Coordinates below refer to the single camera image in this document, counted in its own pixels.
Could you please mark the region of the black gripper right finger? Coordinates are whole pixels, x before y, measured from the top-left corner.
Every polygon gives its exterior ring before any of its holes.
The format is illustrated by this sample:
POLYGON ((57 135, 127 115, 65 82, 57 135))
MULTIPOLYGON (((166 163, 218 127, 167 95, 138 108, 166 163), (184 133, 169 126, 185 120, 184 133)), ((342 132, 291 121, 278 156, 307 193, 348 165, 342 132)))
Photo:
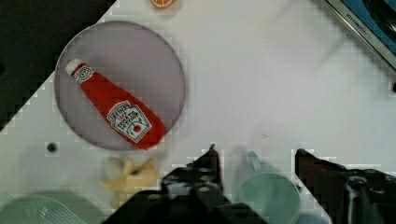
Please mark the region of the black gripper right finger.
POLYGON ((396 182, 376 169, 347 169, 299 148, 295 174, 332 224, 396 224, 396 182))

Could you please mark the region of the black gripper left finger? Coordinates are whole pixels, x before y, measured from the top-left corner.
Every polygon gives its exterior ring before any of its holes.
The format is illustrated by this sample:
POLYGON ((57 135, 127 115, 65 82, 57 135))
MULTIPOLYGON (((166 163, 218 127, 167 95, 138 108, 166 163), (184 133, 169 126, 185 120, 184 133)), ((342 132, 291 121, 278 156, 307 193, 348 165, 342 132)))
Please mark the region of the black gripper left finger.
POLYGON ((170 212, 209 211, 223 204, 223 183, 216 145, 178 167, 161 181, 164 207, 170 212))

